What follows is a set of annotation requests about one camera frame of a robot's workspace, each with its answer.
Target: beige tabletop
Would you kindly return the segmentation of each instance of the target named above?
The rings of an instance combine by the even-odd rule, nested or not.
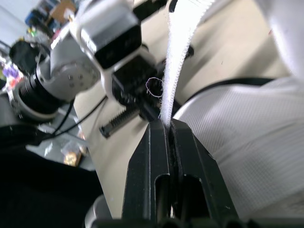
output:
[[[142,25],[142,39],[157,60],[164,59],[168,41],[168,7]],[[203,23],[192,40],[195,55],[184,63],[176,99],[183,103],[199,89],[227,78],[282,77],[289,75],[277,54],[270,28],[252,0],[233,0]],[[105,95],[101,84],[77,96],[79,117]],[[139,117],[108,140],[98,128],[123,110],[108,101],[83,124],[90,154],[111,214],[121,216],[128,161],[147,123]]]

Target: wire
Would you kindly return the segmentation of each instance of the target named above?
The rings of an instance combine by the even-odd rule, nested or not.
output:
[[[98,104],[87,114],[85,115],[81,120],[79,120],[77,123],[75,123],[74,125],[68,127],[67,129],[63,130],[62,132],[50,137],[49,139],[52,139],[52,138],[55,138],[55,137],[58,137],[62,134],[65,134],[67,132],[69,132],[70,130],[72,130],[73,128],[77,127],[79,124],[81,124],[84,120],[86,120],[103,102],[107,101],[108,97],[107,96],[104,96],[100,102],[98,102]]]
[[[60,130],[60,128],[64,125],[64,123],[67,121],[67,118],[68,116],[70,115],[72,109],[73,109],[73,105],[74,105],[74,101],[75,99],[73,99],[71,102],[70,102],[70,106],[68,107],[68,110],[66,112],[66,115],[63,117],[61,123],[59,124],[59,126],[55,129],[55,131],[51,134],[50,137],[54,137],[55,134]]]

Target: white textured fabric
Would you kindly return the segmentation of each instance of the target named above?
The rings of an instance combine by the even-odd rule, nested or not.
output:
[[[174,118],[216,159],[241,218],[304,216],[303,84],[282,78],[262,87],[218,86]]]
[[[169,41],[161,106],[161,120],[169,128],[175,90],[194,31],[214,0],[180,0],[169,13]]]

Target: white fabric strip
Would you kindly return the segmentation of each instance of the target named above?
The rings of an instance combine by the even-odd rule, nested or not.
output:
[[[200,19],[215,0],[178,0],[169,13],[169,42],[166,58],[161,120],[168,129],[181,67]]]

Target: wall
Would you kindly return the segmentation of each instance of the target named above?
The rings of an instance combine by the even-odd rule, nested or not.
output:
[[[40,0],[1,0],[0,1],[0,40],[12,45],[16,39],[26,34],[24,23],[29,12]]]

